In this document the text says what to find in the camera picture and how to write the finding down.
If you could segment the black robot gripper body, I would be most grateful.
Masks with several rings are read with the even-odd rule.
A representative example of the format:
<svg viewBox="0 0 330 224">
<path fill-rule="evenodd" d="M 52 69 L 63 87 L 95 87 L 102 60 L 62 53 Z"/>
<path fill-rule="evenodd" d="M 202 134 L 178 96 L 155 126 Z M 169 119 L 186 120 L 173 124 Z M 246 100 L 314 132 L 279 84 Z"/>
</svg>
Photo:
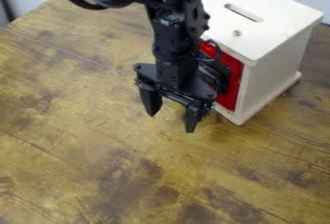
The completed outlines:
<svg viewBox="0 0 330 224">
<path fill-rule="evenodd" d="M 201 35 L 209 29 L 206 22 L 190 23 L 151 19 L 154 29 L 153 53 L 155 64 L 135 64 L 138 87 L 155 89 L 163 98 L 202 107 L 209 112 L 217 97 L 202 79 L 199 63 Z"/>
</svg>

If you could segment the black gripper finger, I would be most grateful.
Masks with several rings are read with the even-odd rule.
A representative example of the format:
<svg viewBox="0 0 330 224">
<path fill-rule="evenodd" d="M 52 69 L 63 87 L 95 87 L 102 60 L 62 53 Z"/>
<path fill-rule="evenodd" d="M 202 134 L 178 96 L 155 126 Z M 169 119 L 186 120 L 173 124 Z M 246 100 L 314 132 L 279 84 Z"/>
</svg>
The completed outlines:
<svg viewBox="0 0 330 224">
<path fill-rule="evenodd" d="M 163 106 L 163 97 L 155 89 L 146 86 L 139 87 L 141 99 L 145 105 L 147 114 L 154 117 Z"/>
<path fill-rule="evenodd" d="M 203 116 L 203 110 L 202 107 L 198 105 L 190 105 L 186 108 L 186 118 L 185 118 L 185 124 L 186 124 L 186 132 L 193 133 L 195 131 L 198 122 L 201 121 Z"/>
</svg>

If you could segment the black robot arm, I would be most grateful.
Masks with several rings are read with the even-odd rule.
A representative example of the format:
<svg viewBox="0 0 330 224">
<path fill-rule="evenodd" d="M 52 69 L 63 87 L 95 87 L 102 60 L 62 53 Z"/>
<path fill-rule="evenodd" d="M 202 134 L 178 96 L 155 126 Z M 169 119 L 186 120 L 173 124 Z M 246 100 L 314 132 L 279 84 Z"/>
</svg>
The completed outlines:
<svg viewBox="0 0 330 224">
<path fill-rule="evenodd" d="M 154 116 L 169 98 L 186 107 L 186 131 L 211 109 L 215 91 L 202 82 L 199 69 L 201 36 L 209 29 L 210 15 L 202 0 L 68 0 L 88 10 L 123 8 L 133 3 L 146 7 L 154 29 L 154 64 L 138 63 L 135 84 L 146 112 Z"/>
</svg>

